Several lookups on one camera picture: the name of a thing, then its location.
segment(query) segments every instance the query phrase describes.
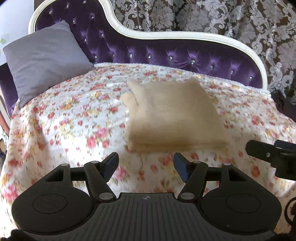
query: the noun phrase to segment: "metal pivot screw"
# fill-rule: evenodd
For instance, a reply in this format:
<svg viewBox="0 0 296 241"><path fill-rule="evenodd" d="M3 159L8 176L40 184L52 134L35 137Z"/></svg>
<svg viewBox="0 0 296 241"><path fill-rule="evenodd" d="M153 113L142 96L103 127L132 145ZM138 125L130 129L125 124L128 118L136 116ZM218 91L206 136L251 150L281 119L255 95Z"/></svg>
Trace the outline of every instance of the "metal pivot screw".
<svg viewBox="0 0 296 241"><path fill-rule="evenodd" d="M113 194L109 193L109 192L103 192L99 195L99 198L102 200L109 200L109 199L113 198Z"/></svg>
<svg viewBox="0 0 296 241"><path fill-rule="evenodd" d="M190 199L194 199L194 194L193 193L191 193L191 192L184 192L184 193L182 193L181 194L181 196L180 196L182 199L184 199L184 200L190 200Z"/></svg>

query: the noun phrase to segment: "gray pillow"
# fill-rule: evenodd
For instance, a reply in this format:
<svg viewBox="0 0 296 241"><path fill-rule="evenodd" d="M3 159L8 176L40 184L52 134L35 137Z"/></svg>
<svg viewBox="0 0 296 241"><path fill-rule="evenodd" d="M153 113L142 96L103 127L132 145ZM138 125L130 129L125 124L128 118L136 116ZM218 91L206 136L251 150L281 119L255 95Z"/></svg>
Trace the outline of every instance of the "gray pillow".
<svg viewBox="0 0 296 241"><path fill-rule="evenodd" d="M93 68L69 25L61 21L3 48L20 108L48 88Z"/></svg>

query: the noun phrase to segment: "white wall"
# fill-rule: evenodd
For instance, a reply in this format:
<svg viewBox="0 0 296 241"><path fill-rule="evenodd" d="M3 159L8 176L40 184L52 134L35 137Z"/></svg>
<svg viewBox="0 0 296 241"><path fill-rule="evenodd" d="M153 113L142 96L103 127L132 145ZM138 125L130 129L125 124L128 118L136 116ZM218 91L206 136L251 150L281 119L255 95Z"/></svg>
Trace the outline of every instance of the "white wall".
<svg viewBox="0 0 296 241"><path fill-rule="evenodd" d="M33 12L34 0L6 0L0 6L0 65L6 62L3 47L28 34Z"/></svg>

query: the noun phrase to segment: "white lace trim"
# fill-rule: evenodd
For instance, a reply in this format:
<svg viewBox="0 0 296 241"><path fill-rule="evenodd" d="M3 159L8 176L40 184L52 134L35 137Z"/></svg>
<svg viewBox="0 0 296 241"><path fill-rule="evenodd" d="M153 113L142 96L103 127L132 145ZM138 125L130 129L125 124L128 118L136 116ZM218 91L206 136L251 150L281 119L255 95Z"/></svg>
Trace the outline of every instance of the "white lace trim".
<svg viewBox="0 0 296 241"><path fill-rule="evenodd" d="M94 64L94 67L95 68L98 68L98 67L104 67L104 66L108 66L108 65L131 65L131 66L133 66L133 65L148 65L148 66L157 66L157 67L162 67L162 68L165 67L165 68L175 69L175 70L182 70L182 71L185 71L185 72L193 73L194 75L197 75L198 74L198 75L201 75L201 76L212 78L213 80L218 80L218 81L221 81L221 82L226 82L226 83L229 83L229 84L237 85L237 86L243 87L245 89L255 91L257 93L270 94L270 91L269 90L264 90L264 89L260 89L260 88L246 86L246 85L244 85L242 83L239 83L239 82L236 82L236 81L233 81L233 80L223 79L223 78L219 78L219 77L213 77L213 76L209 76L209 75L205 75L205 74L199 74L199 73L191 72L191 71L188 71L188 70L183 70L183 69L178 69L178 68L173 68L173 67L167 67L167 66L162 66L162 65L156 65L156 64L141 64L141 63L132 63L132 64L129 64L129 63L110 63L110 62L104 62L104 63L95 63Z"/></svg>

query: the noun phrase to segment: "purple tufted velvet upholstery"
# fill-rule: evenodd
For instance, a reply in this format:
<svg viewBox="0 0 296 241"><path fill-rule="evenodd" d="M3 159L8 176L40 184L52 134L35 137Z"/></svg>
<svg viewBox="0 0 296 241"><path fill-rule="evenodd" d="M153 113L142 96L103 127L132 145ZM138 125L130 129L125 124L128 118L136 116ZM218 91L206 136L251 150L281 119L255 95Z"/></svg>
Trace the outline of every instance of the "purple tufted velvet upholstery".
<svg viewBox="0 0 296 241"><path fill-rule="evenodd" d="M107 22L98 0L54 1L39 15L36 30L61 20L70 25L80 47L93 63L155 64L262 87L258 67L242 51L201 40L141 40L125 37Z"/></svg>
<svg viewBox="0 0 296 241"><path fill-rule="evenodd" d="M7 107L8 114L12 116L12 106L17 102L17 89L7 63L0 66L0 86Z"/></svg>

